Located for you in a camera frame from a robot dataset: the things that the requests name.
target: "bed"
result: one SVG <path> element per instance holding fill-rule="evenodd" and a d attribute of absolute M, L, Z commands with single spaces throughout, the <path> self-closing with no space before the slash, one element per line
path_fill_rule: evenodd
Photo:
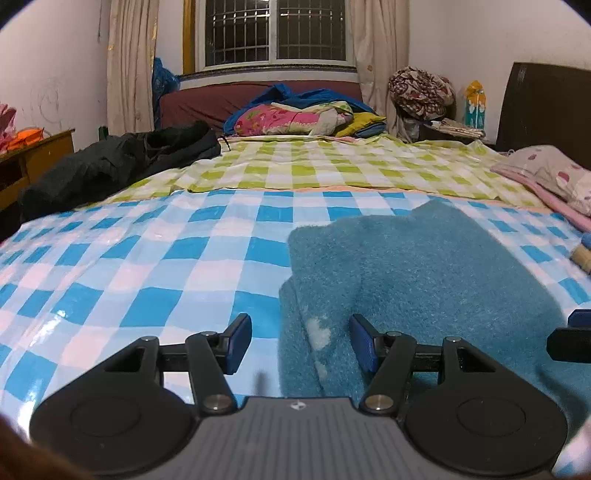
<path fill-rule="evenodd" d="M 217 95 L 225 91 L 217 86 Z M 591 307 L 591 280 L 569 260 L 581 233 L 490 172 L 499 154 L 479 142 L 405 145 L 380 135 L 220 143 L 220 157 L 29 222 L 1 246 L 0 411 L 21 427 L 42 398 L 136 338 L 179 343 L 223 330 L 240 312 L 252 318 L 253 339 L 229 385 L 239 399 L 280 396 L 278 291 L 291 275 L 287 237 L 302 225 L 407 215 L 439 199 L 526 266 L 565 321 Z M 186 374 L 167 374 L 165 385 L 190 400 Z M 588 469 L 590 442 L 582 428 L 556 471 Z"/>

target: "black jacket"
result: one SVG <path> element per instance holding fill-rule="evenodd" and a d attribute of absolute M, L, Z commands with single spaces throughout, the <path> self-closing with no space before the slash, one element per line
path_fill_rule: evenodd
<path fill-rule="evenodd" d="M 21 192 L 22 221 L 100 202 L 138 180 L 220 154 L 207 123 L 107 137 L 62 158 Z"/>

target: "orange cloth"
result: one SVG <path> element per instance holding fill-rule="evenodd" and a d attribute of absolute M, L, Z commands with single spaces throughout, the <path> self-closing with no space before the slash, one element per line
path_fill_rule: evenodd
<path fill-rule="evenodd" d="M 42 128 L 26 128 L 17 133 L 17 136 L 10 140 L 7 146 L 7 150 L 16 150 L 17 148 L 28 147 L 33 145 L 35 142 L 43 140 L 43 129 Z"/>

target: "window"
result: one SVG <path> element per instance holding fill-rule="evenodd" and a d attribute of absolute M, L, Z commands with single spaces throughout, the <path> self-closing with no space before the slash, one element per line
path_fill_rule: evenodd
<path fill-rule="evenodd" d="M 350 64 L 346 0 L 203 1 L 202 69 L 251 62 Z"/>

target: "teal fleece blanket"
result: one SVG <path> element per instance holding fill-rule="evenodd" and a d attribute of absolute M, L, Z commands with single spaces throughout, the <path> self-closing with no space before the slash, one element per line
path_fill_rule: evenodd
<path fill-rule="evenodd" d="M 348 396 L 367 385 L 348 319 L 440 345 L 459 335 L 555 399 L 576 429 L 589 411 L 587 365 L 553 362 L 564 325 L 550 293 L 461 211 L 432 200 L 408 216 L 344 218 L 294 230 L 281 287 L 279 369 L 291 397 Z"/>

